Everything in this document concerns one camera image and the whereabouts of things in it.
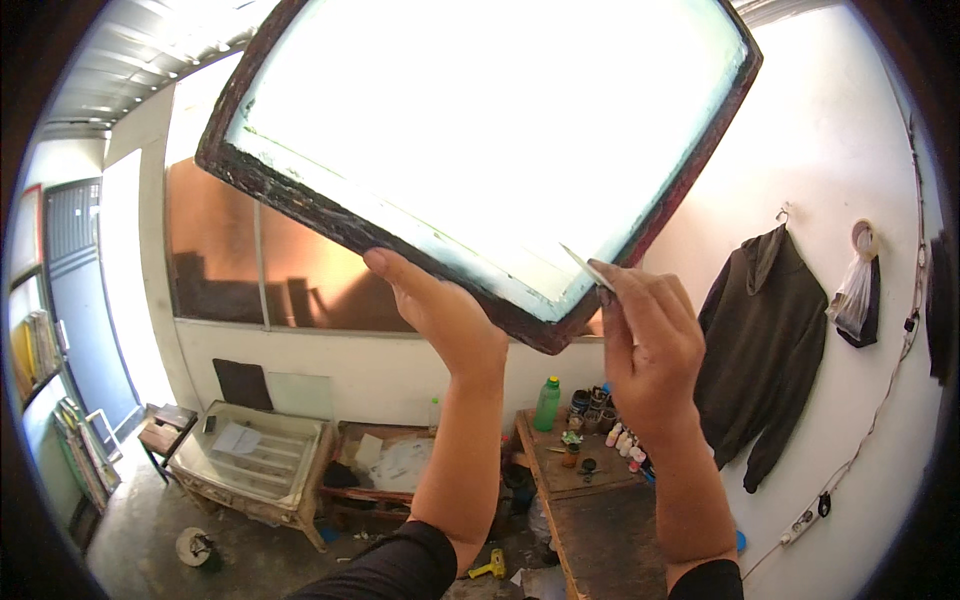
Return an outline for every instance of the screen printing frame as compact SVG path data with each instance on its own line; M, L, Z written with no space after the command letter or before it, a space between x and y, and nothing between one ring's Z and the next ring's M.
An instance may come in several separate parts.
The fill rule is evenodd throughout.
M197 165L354 252L363 253L375 247L389 248L399 252L427 273L463 286L477 299L495 325L536 350L557 354L566 348L574 337L583 332L587 321L600 306L599 299L592 290L588 290L558 321L541 321L510 301L481 287L469 276L459 273L388 230L359 217L307 185L274 170L257 157L226 142L230 123L258 71L309 1L281 0L263 22L217 100L197 149ZM626 267L637 264L666 225L716 149L763 62L756 42L730 2L717 0L717 4L739 32L746 46L746 57L733 77L730 92L680 166L677 175L663 187L653 209L616 254L613 262L618 265Z

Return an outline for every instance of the ceiling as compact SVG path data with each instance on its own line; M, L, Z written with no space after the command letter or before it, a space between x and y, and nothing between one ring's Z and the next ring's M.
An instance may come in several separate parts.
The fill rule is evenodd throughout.
M242 50L278 0L112 0L39 131L108 138L114 123L177 79ZM748 26L839 0L733 0Z

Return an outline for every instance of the yellow heat gun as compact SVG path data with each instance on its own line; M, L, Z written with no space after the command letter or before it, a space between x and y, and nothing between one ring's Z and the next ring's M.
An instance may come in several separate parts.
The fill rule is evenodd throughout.
M476 579L484 573L493 573L493 577L503 579L507 575L507 566L503 561L503 550L494 548L490 553L490 562L467 571L470 579Z

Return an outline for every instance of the wooden table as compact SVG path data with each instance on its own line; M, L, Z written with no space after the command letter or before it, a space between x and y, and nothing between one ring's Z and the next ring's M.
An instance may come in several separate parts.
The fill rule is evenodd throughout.
M150 462L154 464L156 472L163 479L163 483L169 483L167 477L173 474L167 470L167 463L170 462L170 458L195 422L197 422L196 411L167 404L157 409L154 419L144 425L140 435L137 436ZM155 454L162 457L163 460L160 463L156 461Z
M203 432L208 416L216 428ZM214 447L231 423L260 435L256 448L231 453ZM248 516L299 529L319 552L326 546L314 527L317 490L333 449L329 422L265 413L215 401L190 429L170 468L187 495L205 513L217 504Z
M548 432L534 428L534 413L517 411L512 442L522 444L530 463L566 574L567 597L665 599L653 487L606 447L606 436L585 436L577 467L563 467L563 455L546 448L563 445L565 407ZM577 473L585 458L602 469L589 485Z

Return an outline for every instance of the wooden stool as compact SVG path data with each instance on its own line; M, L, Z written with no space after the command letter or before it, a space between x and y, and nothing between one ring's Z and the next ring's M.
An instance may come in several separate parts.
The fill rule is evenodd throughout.
M163 479L163 483L169 484L167 477L173 476L173 473L166 469L167 462L190 433L190 428L195 422L197 422L195 411L167 404L156 411L154 422L144 425L143 431L137 436L140 445L150 457L150 462L154 464L156 472ZM155 454L163 460L158 463Z

